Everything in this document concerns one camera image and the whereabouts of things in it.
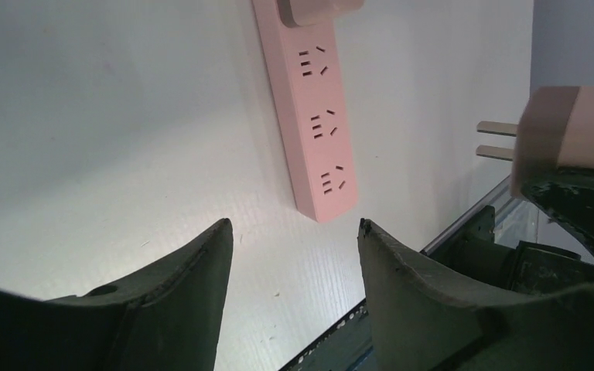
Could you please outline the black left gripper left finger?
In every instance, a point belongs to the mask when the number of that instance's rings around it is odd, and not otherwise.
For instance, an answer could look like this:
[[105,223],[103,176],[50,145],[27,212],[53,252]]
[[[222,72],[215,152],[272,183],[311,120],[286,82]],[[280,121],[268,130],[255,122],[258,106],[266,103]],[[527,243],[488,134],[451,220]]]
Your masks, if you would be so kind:
[[0,370],[212,370],[233,250],[221,219],[83,296],[0,290]]

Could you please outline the pink charger plug with prongs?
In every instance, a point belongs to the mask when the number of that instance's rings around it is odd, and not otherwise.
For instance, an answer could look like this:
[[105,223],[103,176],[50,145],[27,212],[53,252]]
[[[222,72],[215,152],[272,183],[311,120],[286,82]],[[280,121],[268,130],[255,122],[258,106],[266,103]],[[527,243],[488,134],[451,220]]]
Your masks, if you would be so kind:
[[365,0],[278,0],[280,18],[290,28],[306,27],[355,12]]

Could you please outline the pink power strip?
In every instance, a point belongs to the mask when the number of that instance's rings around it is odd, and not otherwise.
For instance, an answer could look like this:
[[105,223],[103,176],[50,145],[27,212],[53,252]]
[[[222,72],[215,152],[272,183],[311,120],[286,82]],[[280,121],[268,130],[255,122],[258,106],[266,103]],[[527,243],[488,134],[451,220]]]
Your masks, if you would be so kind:
[[357,202],[334,23],[290,28],[277,1],[253,6],[296,207],[334,220]]

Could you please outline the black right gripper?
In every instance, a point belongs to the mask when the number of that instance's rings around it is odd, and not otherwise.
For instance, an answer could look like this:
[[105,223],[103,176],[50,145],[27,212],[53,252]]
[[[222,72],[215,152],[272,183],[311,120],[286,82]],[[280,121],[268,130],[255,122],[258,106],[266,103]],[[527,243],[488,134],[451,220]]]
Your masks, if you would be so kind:
[[[522,195],[594,256],[594,171],[557,171],[522,183]],[[476,281],[522,294],[549,294],[594,283],[594,265],[579,254],[520,240],[495,242],[495,208],[471,213],[425,255]]]

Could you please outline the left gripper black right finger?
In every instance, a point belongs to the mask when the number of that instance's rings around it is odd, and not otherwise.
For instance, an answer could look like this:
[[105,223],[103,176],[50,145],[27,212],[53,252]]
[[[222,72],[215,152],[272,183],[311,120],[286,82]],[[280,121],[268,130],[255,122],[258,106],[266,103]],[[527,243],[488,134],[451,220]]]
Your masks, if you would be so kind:
[[382,370],[594,370],[594,284],[534,296],[476,281],[360,221]]

